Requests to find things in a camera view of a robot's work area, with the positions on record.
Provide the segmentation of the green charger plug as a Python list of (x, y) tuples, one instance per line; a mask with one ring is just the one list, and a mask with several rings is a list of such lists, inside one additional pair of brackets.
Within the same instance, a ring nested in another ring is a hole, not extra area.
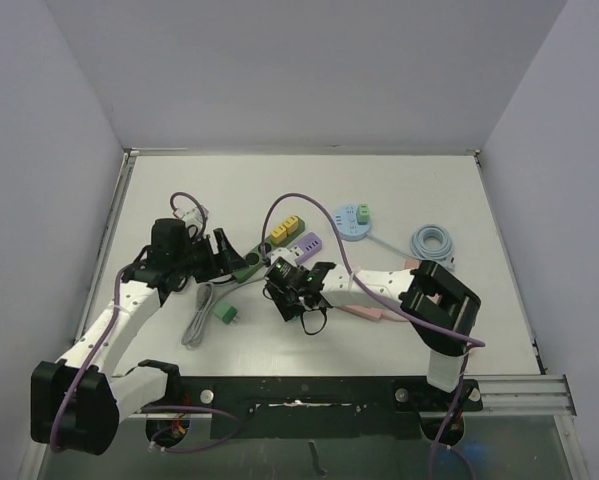
[(360, 225), (367, 225), (370, 223), (371, 215), (367, 204), (359, 204), (357, 206), (356, 219)]
[(225, 325), (229, 325), (238, 317), (238, 309), (228, 301), (221, 300), (214, 306), (213, 315)]

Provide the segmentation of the yellow charger plug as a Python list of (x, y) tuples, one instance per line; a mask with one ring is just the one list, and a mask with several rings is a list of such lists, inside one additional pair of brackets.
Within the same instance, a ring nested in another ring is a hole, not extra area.
[(288, 216), (283, 222), (283, 227), (285, 228), (287, 235), (292, 235), (299, 227), (299, 217), (296, 215)]
[(284, 241), (287, 240), (288, 236), (289, 230), (283, 224), (276, 226), (270, 233), (271, 242), (274, 245), (281, 245)]

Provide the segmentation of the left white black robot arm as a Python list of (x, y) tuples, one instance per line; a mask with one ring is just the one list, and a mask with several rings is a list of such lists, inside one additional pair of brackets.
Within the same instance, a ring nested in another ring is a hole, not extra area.
[(55, 452), (101, 455), (126, 418), (183, 408), (177, 365), (144, 360), (121, 377), (114, 371), (142, 327), (186, 281), (207, 282), (246, 265), (222, 229), (193, 239), (184, 221), (156, 220), (149, 244), (117, 273), (112, 300), (100, 316), (58, 360), (33, 370), (32, 440)]

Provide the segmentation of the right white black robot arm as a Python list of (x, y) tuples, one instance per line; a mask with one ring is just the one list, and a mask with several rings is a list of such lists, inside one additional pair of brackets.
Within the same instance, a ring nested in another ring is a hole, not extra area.
[(279, 258), (265, 280), (265, 290), (286, 321), (345, 306), (388, 310), (408, 320), (430, 350), (424, 395), (438, 409), (457, 401), (464, 359), (483, 345), (471, 337), (481, 299), (431, 260), (414, 269), (348, 272), (332, 262), (307, 269)]

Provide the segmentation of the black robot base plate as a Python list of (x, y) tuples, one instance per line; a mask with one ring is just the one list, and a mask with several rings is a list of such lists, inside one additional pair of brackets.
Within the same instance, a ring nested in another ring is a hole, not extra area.
[(149, 416), (145, 435), (173, 447), (201, 431), (210, 439), (354, 439), (434, 435), (445, 415), (450, 430), (462, 431), (462, 416), (480, 412), (475, 380), (458, 394), (430, 386), (422, 376), (247, 377), (182, 379), (180, 404), (209, 407), (174, 421)]

